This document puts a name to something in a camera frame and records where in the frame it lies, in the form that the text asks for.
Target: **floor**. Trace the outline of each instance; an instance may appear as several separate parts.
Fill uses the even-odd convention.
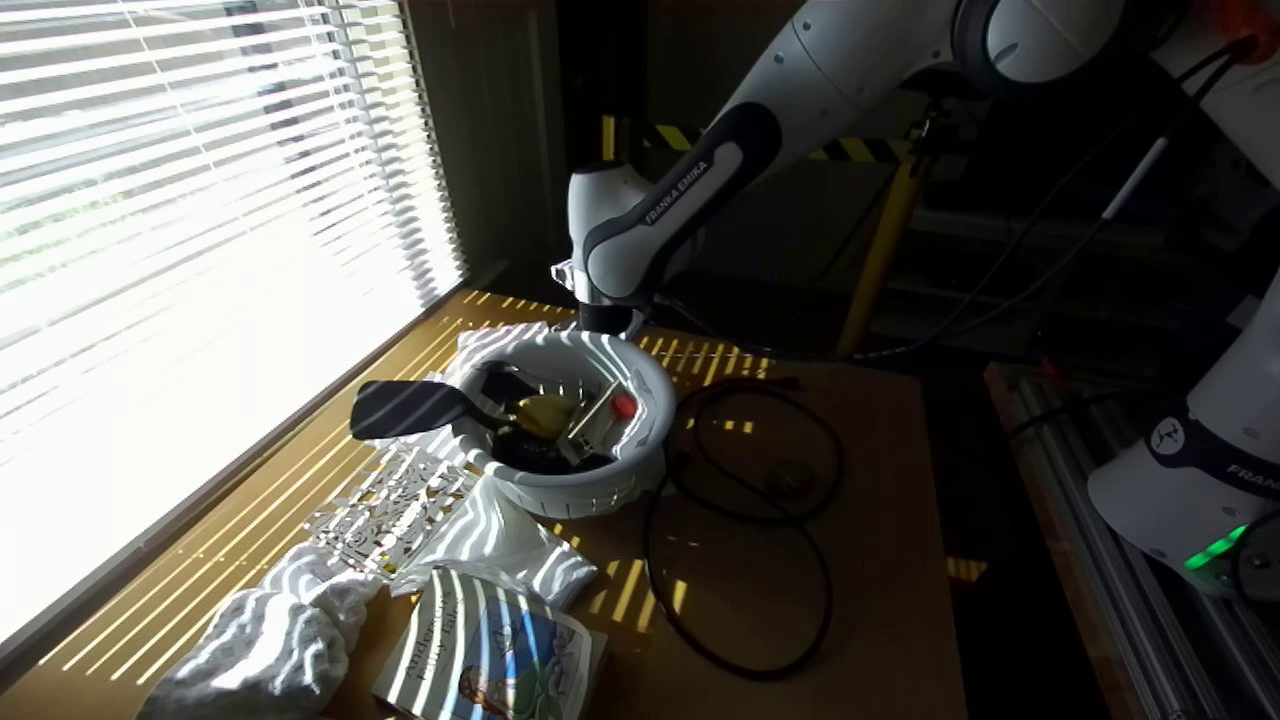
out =
[[[840,334],[840,313],[827,300],[779,300],[779,291],[753,289],[691,291],[684,296],[684,313],[673,308],[661,322],[738,335],[776,357],[826,357]],[[975,579],[954,579],[970,710],[975,720],[1110,716],[1028,497],[1003,454],[982,379],[984,364],[990,357],[958,348],[925,348],[887,364],[925,379],[946,546],[949,556],[975,560],[971,569],[982,569]]]

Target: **table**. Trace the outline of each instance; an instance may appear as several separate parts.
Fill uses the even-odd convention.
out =
[[[459,291],[359,376],[423,376],[449,361],[449,339],[459,330],[508,322],[563,322],[563,308]],[[814,538],[833,560],[837,617],[816,666],[799,677],[779,683],[738,680],[691,658],[640,584],[640,506],[557,525],[602,566],[602,579],[571,607],[594,633],[610,635],[589,716],[964,716],[920,383],[845,364],[771,364],[681,334],[653,334],[640,348],[673,372],[681,394],[721,376],[796,376],[799,402],[837,427],[847,486],[814,519]],[[166,667],[202,635],[209,607],[234,587],[255,584],[301,540],[301,519],[368,466],[368,454],[339,438],[359,376],[253,466],[129,587],[71,629],[42,667],[12,683],[0,716],[85,716],[90,710],[94,716],[131,716]],[[732,444],[738,462],[755,466],[776,449],[805,449],[799,424],[770,416],[776,408],[742,412],[753,424],[738,427],[753,427],[753,441]],[[788,560],[796,548],[771,546],[770,533],[717,533],[714,519],[691,518],[664,538],[705,548],[681,556],[684,612],[705,633],[755,623],[755,633],[728,635],[732,647],[779,658],[796,629],[807,629],[814,575]],[[406,619],[406,600],[381,597],[372,606],[331,716],[375,716],[368,688]]]

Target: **window blinds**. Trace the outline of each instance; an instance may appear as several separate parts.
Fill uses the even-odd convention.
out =
[[[398,0],[5,0],[0,639],[459,271]]]

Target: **wire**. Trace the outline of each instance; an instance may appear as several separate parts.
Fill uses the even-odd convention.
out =
[[[717,458],[709,454],[709,444],[697,438],[699,462],[709,462],[723,479],[732,479],[742,491],[750,491],[753,502],[762,502],[762,506],[771,507],[771,513],[770,513],[770,518],[755,518],[755,513],[738,513],[738,507],[714,506],[714,502],[705,502],[705,497],[688,497],[688,487],[691,487],[688,478],[670,471],[664,486],[653,491],[653,502],[650,502],[650,507],[644,507],[644,525],[640,525],[640,556],[644,556],[644,569],[650,569],[650,571],[644,571],[644,575],[650,575],[650,592],[653,592],[657,606],[664,607],[673,633],[675,633],[697,658],[705,658],[709,666],[717,666],[717,667],[723,667],[723,671],[732,671],[732,677],[745,677],[745,680],[783,680],[783,677],[799,671],[799,667],[826,647],[826,639],[827,639],[827,633],[833,633],[833,606],[837,606],[837,600],[833,600],[833,597],[837,597],[837,587],[833,587],[833,566],[827,566],[821,540],[807,533],[805,519],[821,518],[821,513],[833,506],[837,487],[845,486],[845,444],[840,444],[837,427],[833,427],[827,422],[821,422],[807,405],[799,405],[796,396],[788,396],[788,387],[796,387],[796,379],[717,379],[714,387],[691,394],[688,402],[681,402],[681,412],[675,412],[675,416],[681,416],[681,427],[684,427],[684,422],[691,422],[691,433],[699,433],[709,408],[717,408],[717,405],[723,405],[723,402],[732,402],[732,396],[766,396],[766,402],[776,402],[776,405],[799,412],[799,416],[805,416],[814,427],[821,427],[821,433],[827,438],[827,444],[833,444],[833,486],[827,486],[827,491],[826,491],[814,507],[792,513],[792,507],[779,506],[771,491],[755,487],[750,478],[742,478],[742,471],[732,471],[723,462],[717,462]],[[771,527],[796,533],[796,540],[807,548],[807,556],[814,556],[814,566],[816,566],[816,584],[821,584],[821,617],[816,617],[816,629],[807,633],[807,639],[805,639],[805,647],[799,647],[796,658],[753,667],[753,666],[742,666],[742,660],[717,651],[709,639],[699,639],[697,629],[688,629],[688,623],[681,619],[681,612],[675,612],[675,606],[673,606],[673,592],[661,587],[661,575],[670,575],[670,571],[657,571],[657,560],[653,560],[653,556],[657,556],[657,554],[653,554],[653,527],[661,525],[657,518],[661,518],[661,506],[664,506],[664,487],[684,491],[688,502],[697,502],[697,507],[714,513],[714,518],[742,519],[742,525],[755,525],[755,527],[762,527],[762,525],[771,525]]]
[[[1175,0],[1175,7],[1169,7],[1164,29],[1153,33],[1153,47],[1169,44],[1188,16],[1193,16],[1193,0]]]
[[[1195,87],[1195,103],[1226,82],[1226,71],[1253,47],[1253,40],[1232,40],[1218,53],[1207,53],[1203,59],[1195,59],[1193,70],[1186,70],[1175,82],[1188,84],[1193,78],[1202,78],[1214,59],[1226,59],[1202,87]],[[1028,305],[1039,289],[1048,289],[1058,276],[1066,276],[1110,227],[1110,221],[1130,205],[1138,180],[1147,177],[1153,167],[1153,148],[1147,158],[1140,161],[1140,167],[1130,177],[1130,184],[1118,193],[1118,201],[1110,205],[1110,221],[1091,223],[1039,282],[1032,282],[1025,291],[999,300],[993,313],[964,322],[964,313],[971,305],[984,300],[984,291],[993,289],[993,282],[1007,269],[1007,261],[1025,250],[1025,241],[1032,235],[1032,227],[1045,221],[1045,214],[1130,133],[1130,126],[1118,126],[1091,151],[1084,151],[1048,193],[1045,201],[1022,221],[1022,227],[1007,235],[1007,243],[999,250],[999,255],[990,266],[990,271],[970,289],[970,296],[920,339],[913,344],[897,344],[897,348],[878,348],[878,353],[858,353],[853,361],[858,364],[882,364],[882,361],[897,361],[897,357],[909,357],[909,353],[920,353],[920,348],[934,348],[941,344],[946,335],[958,335],[958,334],[971,334],[1022,305]]]
[[[1025,416],[1022,424],[1014,424],[1003,438],[1016,441],[1039,424],[1053,424],[1061,416],[1074,416],[1079,408],[1091,408],[1091,405],[1118,405],[1118,402],[1130,402],[1130,396],[1174,396],[1169,387],[1111,387],[1111,394],[1095,394],[1095,396],[1067,396],[1066,405],[1058,408],[1045,408],[1035,416]]]
[[[1175,71],[1175,84],[1195,82],[1203,70],[1214,70],[1214,78],[1193,94],[1193,108],[1253,53],[1253,35],[1239,35],[1207,58],[1202,58],[1195,66],[1188,66],[1186,71]],[[1156,161],[1169,148],[1174,127],[1182,127],[1182,120],[1188,116],[1188,108],[1169,126],[1169,133],[1156,135],[1156,145],[1143,151],[1143,161],[1130,172],[1123,188],[1110,201],[1106,218],[1079,235],[1074,241],[1074,250],[1045,269],[1045,276],[1035,276],[1028,289],[1022,289],[1016,296],[999,300],[997,308],[990,308],[975,322],[964,322],[971,313],[971,305],[982,305],[990,296],[990,289],[999,282],[999,271],[1014,266],[1014,255],[1028,243],[1032,227],[1045,221],[1045,214],[1130,133],[1134,116],[1123,126],[1118,126],[1095,148],[1087,148],[1045,195],[1039,205],[1007,232],[999,255],[990,266],[990,271],[964,291],[964,300],[920,339],[909,344],[893,344],[893,348],[873,348],[873,353],[853,353],[853,364],[886,364],[886,361],[900,361],[913,353],[925,353],[958,334],[971,334],[984,330],[1016,308],[1025,308],[1032,296],[1039,296],[1045,289],[1053,289],[1061,276],[1067,276],[1076,269],[1076,261],[1110,232],[1111,218],[1134,201],[1138,184],[1156,167]],[[750,353],[766,353],[776,357],[776,348],[770,344],[745,344],[732,334],[714,330],[699,313],[691,313],[681,300],[657,296],[661,308],[673,308],[681,322],[688,322],[691,330],[732,339]]]
[[[1237,540],[1232,571],[1228,571],[1228,575],[1232,575],[1232,592],[1237,592],[1239,606],[1261,606],[1261,600],[1253,600],[1247,587],[1243,587],[1243,566],[1247,566],[1247,546],[1253,546],[1253,538],[1257,538],[1261,527],[1277,525],[1277,519],[1280,519],[1280,507],[1268,507],[1261,519],[1243,525],[1243,533],[1239,533],[1239,540]]]
[[[821,286],[826,276],[833,276],[833,269],[840,266],[840,255],[865,235],[865,227],[873,223],[882,201],[887,195],[893,177],[882,180],[878,195],[865,205],[865,214],[853,221],[853,227],[840,235],[840,243],[827,253],[826,266],[816,266],[807,271],[805,286]]]
[[[1169,151],[1174,135],[1186,127],[1186,120],[1203,103],[1203,97],[1253,53],[1253,35],[1232,40],[1228,47],[1214,53],[1218,70],[1207,71],[1207,82],[1193,94],[1193,99],[1169,120],[1169,127],[1147,145],[1147,151],[1140,158],[1140,166],[1123,177],[1119,193],[1110,201],[1110,207],[1099,214],[1099,221],[1067,250],[1066,261],[1058,261],[1035,286],[1028,286],[1025,291],[1016,291],[1014,300],[997,305],[990,318],[982,318],[982,324],[1028,305],[1032,296],[1039,296],[1039,289],[1048,289],[1035,305],[1035,330],[1045,324],[1048,308],[1061,300],[1061,291],[1067,289],[1067,276],[1076,269],[1076,261],[1118,223],[1118,218],[1123,214],[1123,205],[1134,201],[1134,193],[1153,177],[1153,167],[1161,166],[1161,158]]]

